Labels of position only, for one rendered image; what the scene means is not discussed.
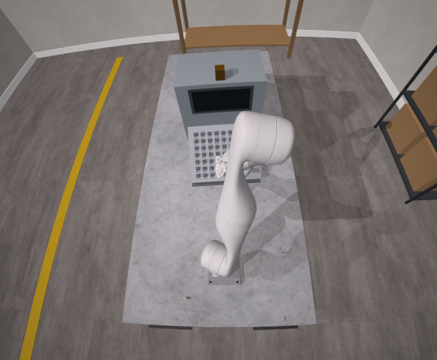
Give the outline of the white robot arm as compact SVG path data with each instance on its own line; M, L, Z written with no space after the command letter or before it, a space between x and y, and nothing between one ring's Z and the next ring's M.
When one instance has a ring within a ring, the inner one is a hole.
M233 272L257 211L246 176L252 167L284 163L292 152L294 138L294 126L285 118L249 111L237 116L230 149L215 157L217 178L226 172L215 216L224 244L210 241L200 259L213 277L227 277Z

